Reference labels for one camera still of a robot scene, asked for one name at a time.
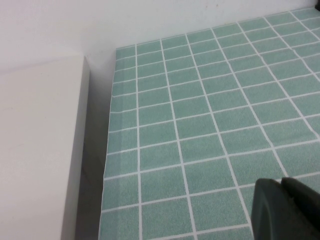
black plastic object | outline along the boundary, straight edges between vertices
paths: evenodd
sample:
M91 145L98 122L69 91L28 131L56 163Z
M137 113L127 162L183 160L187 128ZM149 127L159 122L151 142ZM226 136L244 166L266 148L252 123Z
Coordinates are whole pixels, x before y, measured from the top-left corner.
M251 223L255 240L320 240L320 194L290 177L258 179Z
M320 0L318 0L317 4L314 7L315 7L315 9L320 11Z

tiled surface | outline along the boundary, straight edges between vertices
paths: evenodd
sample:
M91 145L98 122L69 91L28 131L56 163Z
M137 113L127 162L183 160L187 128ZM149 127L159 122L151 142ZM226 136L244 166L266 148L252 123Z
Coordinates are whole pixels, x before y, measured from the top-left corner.
M117 49L100 240L253 239L258 178L319 191L319 36L309 8Z

